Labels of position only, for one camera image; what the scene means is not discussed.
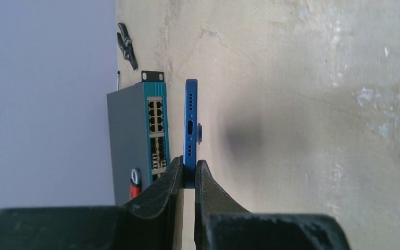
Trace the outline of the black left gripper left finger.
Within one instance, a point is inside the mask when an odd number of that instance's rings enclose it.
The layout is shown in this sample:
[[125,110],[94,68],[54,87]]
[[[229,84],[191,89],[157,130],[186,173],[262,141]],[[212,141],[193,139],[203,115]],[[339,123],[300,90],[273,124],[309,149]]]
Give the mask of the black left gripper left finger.
[[181,249],[183,158],[121,206],[0,209],[0,249]]

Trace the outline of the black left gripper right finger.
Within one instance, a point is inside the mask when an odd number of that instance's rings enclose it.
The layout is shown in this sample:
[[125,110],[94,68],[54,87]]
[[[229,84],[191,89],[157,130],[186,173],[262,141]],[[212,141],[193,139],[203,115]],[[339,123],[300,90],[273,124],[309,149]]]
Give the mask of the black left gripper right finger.
[[350,249],[335,218],[324,214],[257,214],[236,202],[205,160],[195,174],[196,249]]

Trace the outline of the blue smartphone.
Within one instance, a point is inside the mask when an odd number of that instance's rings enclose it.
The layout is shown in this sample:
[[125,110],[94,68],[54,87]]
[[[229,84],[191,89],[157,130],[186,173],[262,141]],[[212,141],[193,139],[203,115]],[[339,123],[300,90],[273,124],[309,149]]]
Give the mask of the blue smartphone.
[[183,185],[195,188],[197,151],[202,142],[202,126],[198,122],[198,80],[187,79],[185,83]]

